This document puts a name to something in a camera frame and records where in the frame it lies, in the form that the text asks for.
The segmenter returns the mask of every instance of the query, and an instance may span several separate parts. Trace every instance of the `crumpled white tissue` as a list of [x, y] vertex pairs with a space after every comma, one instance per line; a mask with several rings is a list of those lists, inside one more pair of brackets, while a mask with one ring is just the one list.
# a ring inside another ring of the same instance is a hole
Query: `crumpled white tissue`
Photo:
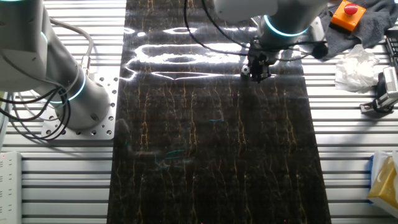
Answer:
[[358, 92], [377, 85], [378, 74], [374, 73], [373, 67], [379, 61], [374, 54], [366, 52], [361, 44], [355, 45], [336, 64], [336, 89]]

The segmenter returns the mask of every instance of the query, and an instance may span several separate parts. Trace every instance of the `bolt hole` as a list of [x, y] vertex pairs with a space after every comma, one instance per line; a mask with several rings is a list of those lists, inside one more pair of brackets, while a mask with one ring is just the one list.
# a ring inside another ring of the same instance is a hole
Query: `bolt hole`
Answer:
[[95, 114], [95, 113], [90, 114], [90, 117], [92, 118], [92, 120], [94, 120], [94, 121], [96, 121], [96, 122], [99, 122], [99, 121], [100, 121], [100, 118], [99, 118], [98, 115]]

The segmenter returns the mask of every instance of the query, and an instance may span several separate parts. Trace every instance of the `slotted aluminum table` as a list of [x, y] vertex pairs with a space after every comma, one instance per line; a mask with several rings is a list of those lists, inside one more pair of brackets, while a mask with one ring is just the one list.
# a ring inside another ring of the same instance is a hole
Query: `slotted aluminum table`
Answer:
[[[96, 79], [103, 77], [107, 82], [110, 73], [119, 74], [124, 33], [140, 33], [124, 29], [125, 1], [53, 0], [45, 1], [45, 6], [50, 16], [93, 36], [91, 72]], [[61, 27], [54, 29], [80, 61], [87, 46], [84, 37]], [[381, 59], [377, 71], [388, 66], [383, 43], [369, 51]], [[342, 55], [326, 63], [311, 57], [302, 61], [332, 222], [397, 223], [368, 204], [366, 196], [369, 157], [376, 150], [398, 149], [398, 112], [369, 119], [361, 114], [359, 104], [371, 101], [372, 93], [335, 90], [335, 63]], [[21, 114], [28, 112], [21, 108]], [[40, 134], [42, 123], [30, 122], [29, 127]], [[3, 151], [23, 155], [23, 223], [106, 223], [112, 150], [111, 141], [34, 144], [9, 124]]]

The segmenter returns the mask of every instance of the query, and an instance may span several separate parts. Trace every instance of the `red emergency stop button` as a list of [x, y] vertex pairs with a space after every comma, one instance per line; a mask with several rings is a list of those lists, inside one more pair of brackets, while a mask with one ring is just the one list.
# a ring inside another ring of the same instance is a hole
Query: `red emergency stop button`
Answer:
[[353, 14], [356, 14], [356, 12], [358, 12], [358, 6], [353, 3], [349, 3], [346, 5], [346, 7], [344, 7], [344, 12], [347, 15], [352, 16]]

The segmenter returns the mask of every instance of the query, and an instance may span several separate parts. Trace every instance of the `yellow box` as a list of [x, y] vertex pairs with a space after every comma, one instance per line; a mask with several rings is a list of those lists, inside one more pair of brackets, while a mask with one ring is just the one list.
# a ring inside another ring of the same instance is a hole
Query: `yellow box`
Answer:
[[373, 187], [369, 192], [368, 199], [398, 218], [398, 203], [394, 189], [394, 179], [396, 176], [397, 172], [394, 161], [390, 156], [384, 162], [379, 175], [377, 175]]
[[345, 7], [348, 4], [352, 4], [349, 1], [342, 1], [335, 14], [331, 18], [331, 23], [338, 25], [348, 31], [354, 31], [355, 27], [358, 25], [359, 20], [361, 20], [363, 14], [366, 12], [366, 9], [358, 6], [358, 11], [353, 15], [348, 15], [345, 13]]

